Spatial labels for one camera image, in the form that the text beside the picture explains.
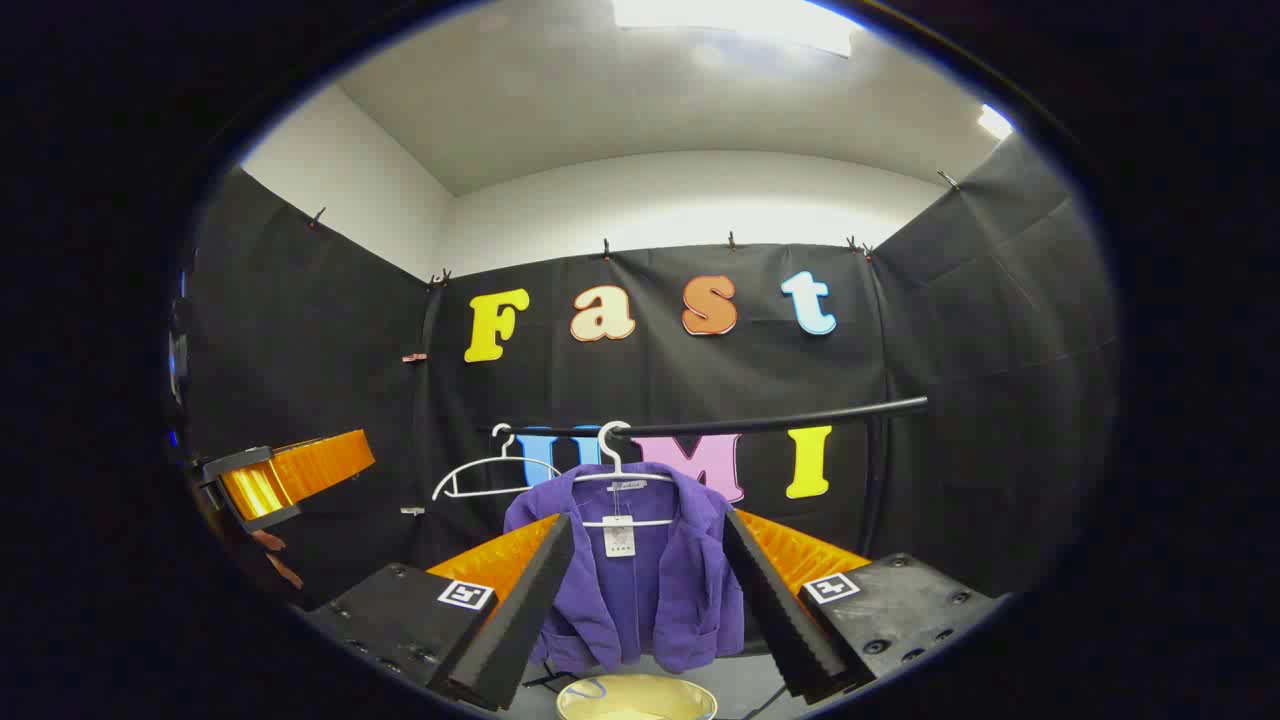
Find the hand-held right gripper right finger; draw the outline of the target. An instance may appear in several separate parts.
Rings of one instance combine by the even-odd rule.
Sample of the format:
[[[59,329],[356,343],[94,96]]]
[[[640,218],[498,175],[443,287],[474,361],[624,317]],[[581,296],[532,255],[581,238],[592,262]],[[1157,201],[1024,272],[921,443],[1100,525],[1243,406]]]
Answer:
[[[809,705],[896,678],[1001,610],[910,553],[864,559],[745,511],[724,518],[724,553],[787,692]]]

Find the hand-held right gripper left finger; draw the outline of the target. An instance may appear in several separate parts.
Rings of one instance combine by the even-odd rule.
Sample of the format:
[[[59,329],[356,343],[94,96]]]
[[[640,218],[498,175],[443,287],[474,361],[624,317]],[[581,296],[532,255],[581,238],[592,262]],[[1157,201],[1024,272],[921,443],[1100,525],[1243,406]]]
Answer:
[[[430,569],[388,564],[301,618],[389,680],[507,710],[573,553],[572,521],[553,514]]]

